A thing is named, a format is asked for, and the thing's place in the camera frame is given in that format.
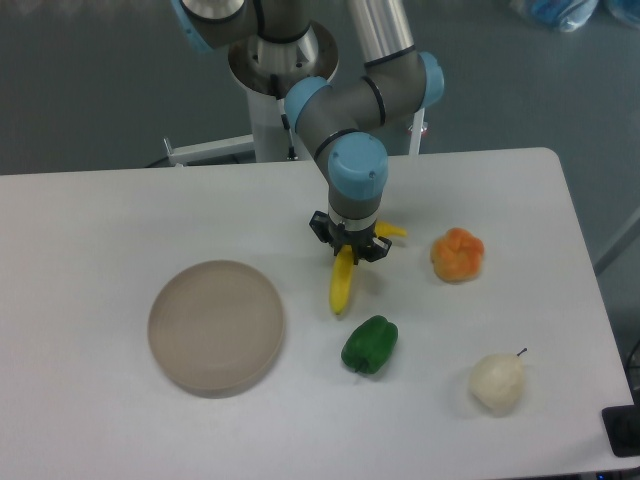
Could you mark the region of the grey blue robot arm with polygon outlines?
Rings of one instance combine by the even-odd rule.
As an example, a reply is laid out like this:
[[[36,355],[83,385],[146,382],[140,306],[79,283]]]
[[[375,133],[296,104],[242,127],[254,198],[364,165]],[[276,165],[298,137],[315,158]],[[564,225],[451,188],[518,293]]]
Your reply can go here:
[[[256,160],[313,160],[328,185],[328,208],[312,216],[312,230],[334,251],[349,248],[353,262],[374,262],[391,242],[376,229],[388,154],[373,131],[437,102],[444,78],[437,59],[415,48],[401,2],[347,8],[365,73],[337,88],[337,46],[307,2],[174,3],[195,45],[227,49],[247,95]]]

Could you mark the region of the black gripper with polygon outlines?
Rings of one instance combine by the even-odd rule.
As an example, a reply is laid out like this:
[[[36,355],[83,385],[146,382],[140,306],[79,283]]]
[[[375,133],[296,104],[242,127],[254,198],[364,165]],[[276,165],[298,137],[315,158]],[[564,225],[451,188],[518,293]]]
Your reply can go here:
[[[391,248],[388,238],[375,235],[376,222],[375,216],[354,220],[315,211],[309,226],[321,243],[331,247],[333,256],[337,256],[344,245],[350,245],[353,264],[358,265],[361,261],[373,263],[385,258]]]

